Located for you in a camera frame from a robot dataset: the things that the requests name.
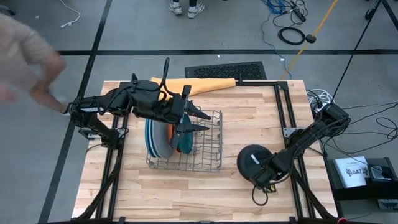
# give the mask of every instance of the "metal grate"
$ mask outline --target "metal grate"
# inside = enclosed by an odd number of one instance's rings
[[[147,153],[147,164],[153,169],[218,172],[223,158],[223,115],[221,111],[206,111],[210,121],[190,117],[193,124],[209,127],[207,131],[193,133],[193,149],[190,154],[174,152],[170,159],[153,158]]]
[[[239,80],[267,79],[262,62],[231,63],[186,67],[185,78],[235,78]]]

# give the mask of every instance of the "gray floor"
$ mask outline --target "gray floor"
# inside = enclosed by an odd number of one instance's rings
[[[7,3],[17,12],[16,19],[37,29],[56,50],[90,50],[100,23],[106,0],[65,0],[81,12],[80,20],[64,29],[64,24],[75,18],[59,1],[14,0]],[[389,1],[398,15],[398,4]],[[186,15],[175,17],[167,9],[168,0],[113,0],[100,50],[192,50],[192,49],[270,49],[262,43],[260,25],[268,15],[260,0],[207,0],[206,10],[194,20]],[[184,9],[187,1],[182,1]],[[313,32],[332,0],[306,0],[309,15],[300,28]],[[317,35],[310,49],[353,49],[366,25],[364,13],[372,3],[339,1],[330,18]],[[280,18],[281,24],[289,18]],[[264,25],[267,41],[278,49],[299,49],[281,42],[278,28],[268,22]],[[386,10],[377,11],[360,49],[398,49],[398,31]],[[284,55],[290,62],[293,55]],[[67,69],[54,83],[54,95],[73,100],[79,89],[88,60],[87,56],[64,57]],[[166,56],[97,56],[86,96],[99,94],[104,80],[128,80],[135,72],[139,78],[160,77]],[[322,88],[333,92],[343,73],[349,55],[302,55],[292,74],[304,79],[307,88]],[[277,55],[179,55],[170,56],[169,77],[184,77],[184,67],[218,63],[262,61],[268,79],[278,79],[283,65]],[[339,89],[336,102],[341,107],[388,103],[398,97],[396,71],[397,55],[356,55]],[[12,105],[0,105],[0,223],[36,223],[52,178],[55,163],[65,137],[68,118],[35,104],[26,94]],[[378,111],[379,108],[350,111],[353,120]],[[396,109],[383,113],[397,122]],[[382,131],[375,119],[368,118],[350,127],[348,131]],[[341,148],[355,151],[385,141],[383,137],[342,136],[336,138]],[[50,214],[50,221],[68,220],[72,214],[76,190],[81,176],[87,141],[78,134],[72,143],[63,170],[62,179]],[[396,143],[391,142],[375,150],[358,155],[367,157],[389,156],[398,162]],[[344,157],[332,149],[330,159]],[[348,218],[368,215],[358,220],[395,223],[394,213],[381,212],[374,202],[343,204]]]

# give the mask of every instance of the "dish rack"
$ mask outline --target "dish rack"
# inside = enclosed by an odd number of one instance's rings
[[[223,160],[223,114],[221,111],[203,110],[211,116],[205,120],[190,116],[193,124],[209,127],[207,131],[193,133],[193,146],[189,154],[175,151],[171,158],[153,158],[147,153],[146,162],[152,169],[218,172]]]

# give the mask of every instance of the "wooden table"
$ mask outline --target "wooden table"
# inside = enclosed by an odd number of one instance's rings
[[[313,122],[302,80],[289,80],[289,92],[298,127]],[[102,94],[119,86],[119,81],[105,81]],[[244,180],[236,168],[236,156],[248,144],[260,144],[277,152],[284,148],[275,93],[268,86],[236,86],[192,96],[203,110],[223,113],[223,168],[215,173],[154,170],[146,164],[144,119],[129,117],[114,218],[127,220],[236,220],[286,221],[296,216],[292,185],[287,180],[269,194],[268,204],[258,207],[251,199],[252,184]],[[284,108],[289,126],[287,109]],[[104,115],[103,123],[111,126],[113,117]],[[90,142],[90,146],[100,140]],[[93,148],[86,156],[73,211],[79,216],[100,189],[106,149]],[[307,150],[304,156],[310,187],[333,215],[337,215],[330,183],[322,156]],[[305,197],[300,189],[305,216]],[[104,217],[110,190],[105,198]],[[256,194],[257,200],[264,199]]]

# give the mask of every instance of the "orange towel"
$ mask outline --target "orange towel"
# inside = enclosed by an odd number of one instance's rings
[[[161,78],[151,78],[152,82],[156,82],[160,84],[162,81]],[[173,93],[181,94],[184,85],[191,85],[191,93],[190,96],[206,93],[212,90],[220,90],[224,88],[234,87],[236,85],[234,78],[176,78],[176,79],[167,79],[166,86],[167,89]]]

